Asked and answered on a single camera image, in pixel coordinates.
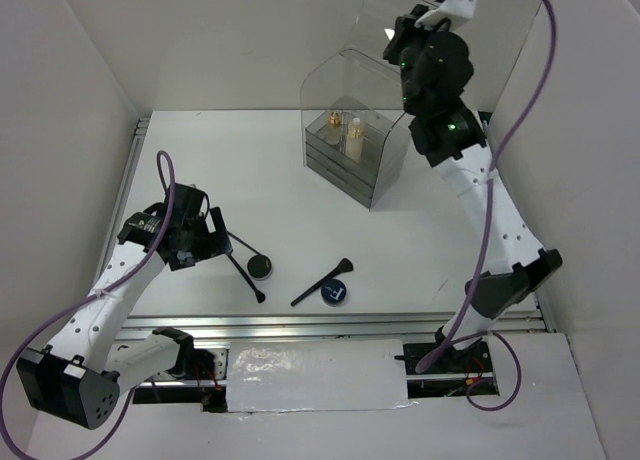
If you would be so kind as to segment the black thin makeup brush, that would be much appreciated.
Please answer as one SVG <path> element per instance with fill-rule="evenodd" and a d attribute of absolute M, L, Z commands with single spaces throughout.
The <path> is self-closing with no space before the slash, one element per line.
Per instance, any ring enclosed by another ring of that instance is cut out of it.
<path fill-rule="evenodd" d="M 246 241 L 242 240 L 240 237 L 238 237 L 237 235 L 233 234 L 230 231 L 227 231 L 227 235 L 237 241 L 238 243 L 240 243 L 242 246 L 246 247 L 248 250 L 250 250 L 251 252 L 253 252 L 255 255 L 257 256 L 265 256 L 263 253 L 261 253 L 259 250 L 257 250 L 256 248 L 254 248 L 253 246 L 251 246 L 249 243 L 247 243 Z"/>

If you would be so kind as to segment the small gold cap bottle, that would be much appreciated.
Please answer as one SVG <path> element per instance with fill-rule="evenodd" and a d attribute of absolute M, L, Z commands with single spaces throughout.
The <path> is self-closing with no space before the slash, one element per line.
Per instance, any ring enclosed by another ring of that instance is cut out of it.
<path fill-rule="evenodd" d="M 326 143 L 332 147 L 342 140 L 342 112 L 331 111 L 327 120 Z"/>

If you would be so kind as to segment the cream foundation bottle gold collar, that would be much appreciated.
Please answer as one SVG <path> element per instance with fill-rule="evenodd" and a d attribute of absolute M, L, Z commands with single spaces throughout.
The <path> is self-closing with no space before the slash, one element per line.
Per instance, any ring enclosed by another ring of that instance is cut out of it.
<path fill-rule="evenodd" d="M 348 124 L 345 153 L 359 163 L 364 143 L 365 124 L 360 117 L 354 117 Z"/>

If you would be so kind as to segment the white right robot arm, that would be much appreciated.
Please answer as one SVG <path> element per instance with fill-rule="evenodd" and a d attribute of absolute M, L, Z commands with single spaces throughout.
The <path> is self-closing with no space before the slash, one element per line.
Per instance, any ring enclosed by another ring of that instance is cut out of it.
<path fill-rule="evenodd" d="M 474 73 L 466 42 L 448 19 L 427 28 L 416 21 L 414 14 L 396 19 L 383 57 L 400 71 L 417 152 L 451 187 L 481 236 L 480 270 L 465 285 L 462 306 L 438 332 L 436 362 L 453 372 L 468 362 L 475 334 L 531 295 L 562 258 L 528 229 L 477 116 L 461 99 Z"/>

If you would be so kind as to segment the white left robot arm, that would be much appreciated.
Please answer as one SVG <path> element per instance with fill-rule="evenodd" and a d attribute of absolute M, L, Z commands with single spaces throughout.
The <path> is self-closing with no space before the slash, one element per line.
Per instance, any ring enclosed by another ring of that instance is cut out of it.
<path fill-rule="evenodd" d="M 204 211 L 207 200 L 205 192 L 178 184 L 164 201 L 125 221 L 92 301 L 76 310 L 43 348 L 26 348 L 17 359 L 33 408 L 95 430 L 123 393 L 152 376 L 212 376 L 215 354 L 173 327 L 157 327 L 141 342 L 114 345 L 133 307 L 163 270 L 178 271 L 230 253 L 221 211 Z"/>

